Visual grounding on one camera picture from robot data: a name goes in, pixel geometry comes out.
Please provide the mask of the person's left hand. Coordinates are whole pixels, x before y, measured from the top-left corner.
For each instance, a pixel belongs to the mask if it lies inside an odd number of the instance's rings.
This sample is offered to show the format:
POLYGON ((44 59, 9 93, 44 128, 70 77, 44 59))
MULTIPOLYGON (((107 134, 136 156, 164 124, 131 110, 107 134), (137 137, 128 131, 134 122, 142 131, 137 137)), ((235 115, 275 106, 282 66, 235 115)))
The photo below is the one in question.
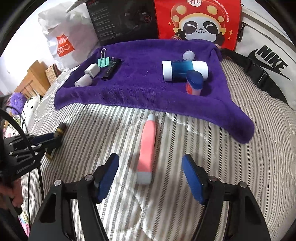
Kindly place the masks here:
POLYGON ((23 194, 22 194, 22 180, 18 178, 12 183, 12 187, 8 187, 1 183, 1 194, 7 195, 12 199, 12 205, 14 207, 20 208, 23 204, 23 194))

